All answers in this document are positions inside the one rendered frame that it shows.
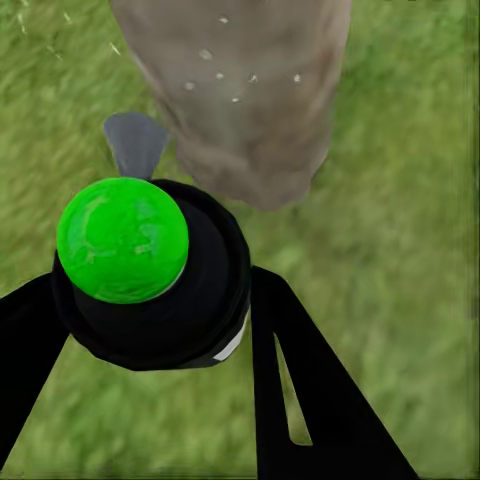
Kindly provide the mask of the pesticide atomizer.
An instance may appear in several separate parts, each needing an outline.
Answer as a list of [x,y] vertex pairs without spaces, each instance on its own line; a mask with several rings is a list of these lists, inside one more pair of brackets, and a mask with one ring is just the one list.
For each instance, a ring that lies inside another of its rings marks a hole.
[[131,371],[207,368],[237,349],[250,306],[250,249],[206,190],[151,179],[172,133],[147,113],[103,125],[119,178],[85,187],[57,229],[51,287],[91,355]]

